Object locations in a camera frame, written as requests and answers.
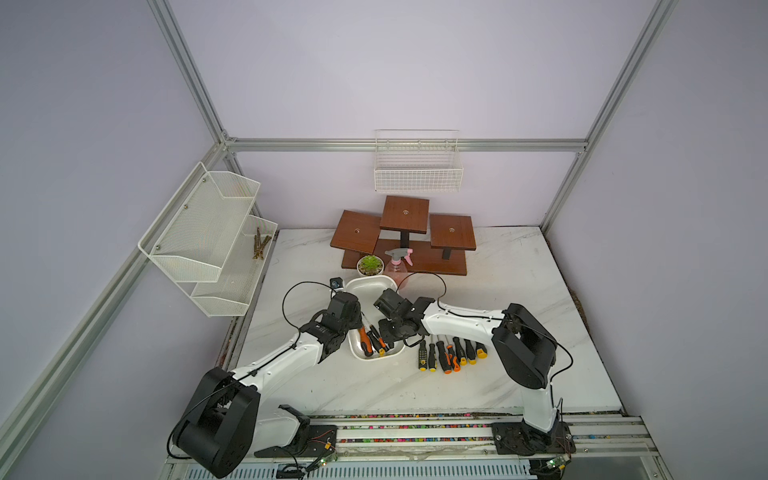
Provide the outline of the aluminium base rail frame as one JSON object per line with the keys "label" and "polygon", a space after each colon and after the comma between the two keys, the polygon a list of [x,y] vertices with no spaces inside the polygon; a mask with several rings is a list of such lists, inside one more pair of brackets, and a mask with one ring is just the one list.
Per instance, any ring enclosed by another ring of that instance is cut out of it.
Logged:
{"label": "aluminium base rail frame", "polygon": [[511,415],[367,414],[311,418],[303,451],[250,453],[231,479],[669,479],[639,417],[567,414],[545,453],[519,455]]}

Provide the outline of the small potted green plant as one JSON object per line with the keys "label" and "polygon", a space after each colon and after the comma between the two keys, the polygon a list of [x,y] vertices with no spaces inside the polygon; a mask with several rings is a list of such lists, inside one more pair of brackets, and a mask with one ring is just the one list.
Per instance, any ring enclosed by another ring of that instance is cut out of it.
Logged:
{"label": "small potted green plant", "polygon": [[358,274],[364,277],[380,275],[384,268],[383,260],[376,255],[365,255],[356,264]]}

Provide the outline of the white plastic storage box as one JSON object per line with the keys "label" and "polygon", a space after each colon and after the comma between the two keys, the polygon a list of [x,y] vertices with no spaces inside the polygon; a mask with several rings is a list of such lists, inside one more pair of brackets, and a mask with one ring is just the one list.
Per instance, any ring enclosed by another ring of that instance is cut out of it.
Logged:
{"label": "white plastic storage box", "polygon": [[[395,290],[397,285],[390,277],[386,275],[359,277],[349,280],[344,284],[344,291],[356,295],[360,301],[363,327],[366,329],[367,335],[371,325],[373,325],[379,333],[378,323],[381,319],[384,319],[384,315],[374,307],[374,302],[387,288]],[[384,357],[380,357],[376,350],[374,350],[374,353],[371,357],[365,357],[360,346],[358,330],[351,331],[348,334],[347,339],[353,357],[359,361],[383,361],[384,359],[399,355],[405,349],[404,343],[402,341],[398,341],[393,346],[387,344],[389,350]]]}

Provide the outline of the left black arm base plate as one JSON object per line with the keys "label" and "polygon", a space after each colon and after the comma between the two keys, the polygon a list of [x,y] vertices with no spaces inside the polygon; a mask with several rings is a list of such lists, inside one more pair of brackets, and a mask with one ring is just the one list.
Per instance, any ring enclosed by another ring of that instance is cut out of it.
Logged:
{"label": "left black arm base plate", "polygon": [[288,404],[280,404],[266,414],[260,413],[251,445],[256,458],[310,457],[336,445],[338,427],[316,424]]}

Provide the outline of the brown twigs on shelf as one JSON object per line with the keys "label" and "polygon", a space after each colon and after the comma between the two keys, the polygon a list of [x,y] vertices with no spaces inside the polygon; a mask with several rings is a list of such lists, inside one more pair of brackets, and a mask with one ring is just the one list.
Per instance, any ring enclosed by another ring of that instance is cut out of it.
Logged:
{"label": "brown twigs on shelf", "polygon": [[256,234],[254,235],[254,247],[252,256],[254,260],[263,260],[265,258],[265,250],[271,240],[271,235],[263,235],[261,233],[261,229],[257,228]]}

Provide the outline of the aluminium cage frame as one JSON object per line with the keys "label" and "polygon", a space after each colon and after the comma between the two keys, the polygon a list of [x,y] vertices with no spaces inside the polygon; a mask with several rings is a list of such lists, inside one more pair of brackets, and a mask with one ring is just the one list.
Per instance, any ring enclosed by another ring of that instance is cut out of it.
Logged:
{"label": "aluminium cage frame", "polygon": [[[575,153],[574,162],[569,167],[542,221],[543,229],[550,229],[675,6],[673,1],[658,1],[654,4],[586,138],[459,139],[450,143],[450,149],[454,152],[567,151]],[[170,3],[152,1],[149,8],[213,137],[213,143],[203,156],[201,166],[193,169],[179,191],[163,208],[159,217],[150,226],[149,236],[155,236],[161,227],[169,224],[169,217],[174,213],[176,206],[180,205],[183,193],[190,190],[195,182],[205,175],[208,167],[223,161],[230,169],[238,171],[240,167],[235,158],[238,151],[373,152],[375,154],[408,152],[422,155],[425,152],[437,151],[446,144],[440,139],[405,138],[386,139],[383,142],[374,139],[228,138],[203,85],[200,72],[194,64]],[[72,379],[79,373],[108,331],[118,308],[127,298],[150,259],[150,256],[140,247],[131,252],[81,322],[3,423],[1,427],[1,473],[3,475],[8,474],[24,455],[48,420]]]}

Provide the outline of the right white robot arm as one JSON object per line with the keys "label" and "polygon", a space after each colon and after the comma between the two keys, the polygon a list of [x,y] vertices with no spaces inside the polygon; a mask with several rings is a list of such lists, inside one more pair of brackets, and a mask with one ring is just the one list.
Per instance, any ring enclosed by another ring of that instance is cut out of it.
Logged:
{"label": "right white robot arm", "polygon": [[443,335],[493,348],[508,377],[521,386],[523,424],[546,434],[553,431],[557,409],[550,370],[557,342],[526,307],[511,303],[502,310],[477,310],[429,297],[411,302],[392,289],[384,290],[373,306],[384,315],[379,331],[388,342]]}

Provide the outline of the white mesh shelf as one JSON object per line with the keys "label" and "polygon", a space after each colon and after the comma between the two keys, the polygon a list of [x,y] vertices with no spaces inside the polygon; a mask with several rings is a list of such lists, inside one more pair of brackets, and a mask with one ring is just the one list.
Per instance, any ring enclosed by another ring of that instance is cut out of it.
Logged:
{"label": "white mesh shelf", "polygon": [[175,283],[214,283],[234,248],[260,183],[198,163],[138,242]]}
{"label": "white mesh shelf", "polygon": [[[263,235],[272,236],[263,260],[252,258],[257,228],[261,229]],[[275,222],[253,215],[246,216],[219,279],[213,283],[197,283],[189,294],[191,301],[207,317],[238,317],[246,314],[267,264],[277,229],[278,224]]]}

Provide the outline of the pink spray bottle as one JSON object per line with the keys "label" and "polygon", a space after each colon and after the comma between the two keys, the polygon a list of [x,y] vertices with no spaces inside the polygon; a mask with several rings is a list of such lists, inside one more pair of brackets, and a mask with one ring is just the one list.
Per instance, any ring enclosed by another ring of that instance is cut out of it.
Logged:
{"label": "pink spray bottle", "polygon": [[410,248],[395,248],[387,250],[385,254],[389,256],[389,261],[384,268],[384,274],[390,277],[398,286],[401,286],[408,276],[408,266],[412,266]]}

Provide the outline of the upper white mesh shelf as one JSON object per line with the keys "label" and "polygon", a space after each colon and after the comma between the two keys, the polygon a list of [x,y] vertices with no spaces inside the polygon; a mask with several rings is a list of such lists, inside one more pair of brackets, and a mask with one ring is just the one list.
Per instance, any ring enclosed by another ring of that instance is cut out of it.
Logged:
{"label": "upper white mesh shelf", "polygon": [[175,283],[214,283],[234,248],[260,183],[198,163],[138,242]]}

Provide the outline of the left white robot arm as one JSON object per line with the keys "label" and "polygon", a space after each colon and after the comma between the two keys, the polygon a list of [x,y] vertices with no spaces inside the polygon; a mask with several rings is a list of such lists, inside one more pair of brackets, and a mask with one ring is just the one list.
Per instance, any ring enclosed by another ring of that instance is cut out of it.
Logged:
{"label": "left white robot arm", "polygon": [[229,475],[251,450],[260,402],[297,374],[335,353],[362,326],[357,296],[334,294],[298,336],[251,367],[215,367],[202,377],[167,446],[176,446],[217,478]]}

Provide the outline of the lower white mesh shelf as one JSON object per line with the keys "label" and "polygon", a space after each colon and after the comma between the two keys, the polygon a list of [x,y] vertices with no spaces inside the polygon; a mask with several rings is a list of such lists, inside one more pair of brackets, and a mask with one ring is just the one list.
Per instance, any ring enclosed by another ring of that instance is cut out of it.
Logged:
{"label": "lower white mesh shelf", "polygon": [[[263,235],[272,236],[263,260],[252,258],[257,228],[261,229]],[[275,222],[253,215],[246,216],[219,279],[213,283],[197,283],[189,294],[191,301],[207,317],[238,317],[246,314],[267,264],[277,229],[278,224]]]}

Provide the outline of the brown wooden tiered stand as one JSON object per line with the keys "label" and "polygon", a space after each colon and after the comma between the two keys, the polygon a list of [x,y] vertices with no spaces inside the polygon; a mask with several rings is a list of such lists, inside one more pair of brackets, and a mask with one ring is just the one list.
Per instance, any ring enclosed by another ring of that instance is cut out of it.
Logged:
{"label": "brown wooden tiered stand", "polygon": [[465,276],[466,254],[477,249],[472,219],[430,211],[430,201],[389,195],[379,215],[345,210],[330,246],[344,252],[342,267],[355,269],[365,256],[389,263],[404,248],[410,272]]}

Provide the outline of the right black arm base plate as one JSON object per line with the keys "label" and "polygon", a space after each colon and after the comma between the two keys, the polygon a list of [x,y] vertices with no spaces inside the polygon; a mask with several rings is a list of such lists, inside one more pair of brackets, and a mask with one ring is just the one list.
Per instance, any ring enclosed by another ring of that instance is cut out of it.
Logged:
{"label": "right black arm base plate", "polygon": [[547,432],[523,421],[492,423],[491,432],[500,455],[573,454],[576,451],[569,426],[560,420]]}

